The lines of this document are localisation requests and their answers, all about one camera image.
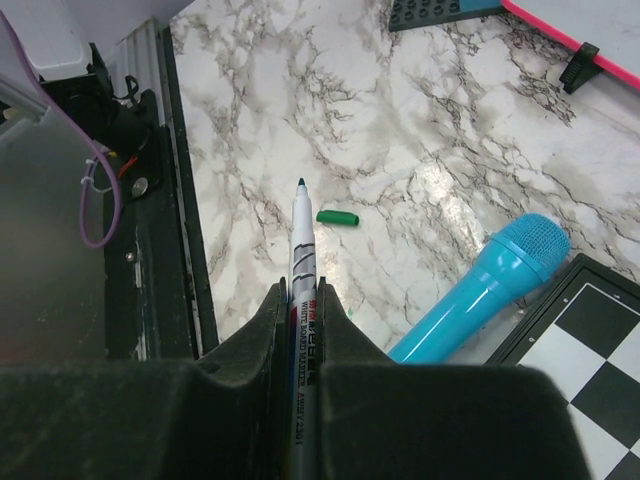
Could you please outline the pink framed whiteboard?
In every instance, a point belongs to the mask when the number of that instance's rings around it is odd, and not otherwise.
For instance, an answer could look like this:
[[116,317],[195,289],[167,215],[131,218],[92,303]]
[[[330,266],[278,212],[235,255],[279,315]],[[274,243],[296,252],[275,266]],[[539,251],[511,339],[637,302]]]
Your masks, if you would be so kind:
[[512,14],[567,48],[598,49],[594,63],[639,87],[639,2],[636,0],[504,1]]

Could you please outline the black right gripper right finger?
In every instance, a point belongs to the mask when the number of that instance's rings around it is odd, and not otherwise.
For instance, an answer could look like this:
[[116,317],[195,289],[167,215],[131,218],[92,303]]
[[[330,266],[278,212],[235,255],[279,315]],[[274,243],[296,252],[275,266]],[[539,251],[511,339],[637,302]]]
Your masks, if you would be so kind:
[[559,390],[526,367],[407,366],[318,289],[324,479],[586,479]]

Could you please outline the white whiteboard marker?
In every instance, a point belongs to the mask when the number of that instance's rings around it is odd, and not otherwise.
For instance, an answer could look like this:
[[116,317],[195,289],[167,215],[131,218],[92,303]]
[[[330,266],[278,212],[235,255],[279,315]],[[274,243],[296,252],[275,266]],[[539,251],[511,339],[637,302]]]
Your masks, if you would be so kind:
[[288,310],[291,421],[288,479],[315,479],[317,406],[316,252],[312,203],[304,179],[292,207]]

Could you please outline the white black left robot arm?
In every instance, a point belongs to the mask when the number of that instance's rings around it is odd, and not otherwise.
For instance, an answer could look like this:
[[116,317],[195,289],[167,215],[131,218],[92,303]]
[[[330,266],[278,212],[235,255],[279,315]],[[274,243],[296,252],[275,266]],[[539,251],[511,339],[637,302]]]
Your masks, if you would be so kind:
[[7,32],[31,86],[51,106],[61,95],[45,88],[73,86],[91,75],[89,86],[99,95],[118,102],[109,73],[97,47],[86,40],[76,19],[63,1],[6,1],[2,4]]

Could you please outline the green marker cap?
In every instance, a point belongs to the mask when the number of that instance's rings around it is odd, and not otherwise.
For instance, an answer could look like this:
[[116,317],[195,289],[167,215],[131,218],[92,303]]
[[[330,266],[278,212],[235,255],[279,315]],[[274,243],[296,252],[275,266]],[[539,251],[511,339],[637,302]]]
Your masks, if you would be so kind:
[[316,221],[328,225],[357,227],[360,223],[360,218],[351,212],[321,210],[316,214]]

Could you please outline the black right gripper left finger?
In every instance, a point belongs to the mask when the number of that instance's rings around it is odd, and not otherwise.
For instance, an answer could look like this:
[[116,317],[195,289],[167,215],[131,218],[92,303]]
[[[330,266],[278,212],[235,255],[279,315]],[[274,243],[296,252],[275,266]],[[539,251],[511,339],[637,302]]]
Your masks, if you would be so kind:
[[286,285],[199,360],[1,371],[5,479],[278,479]]

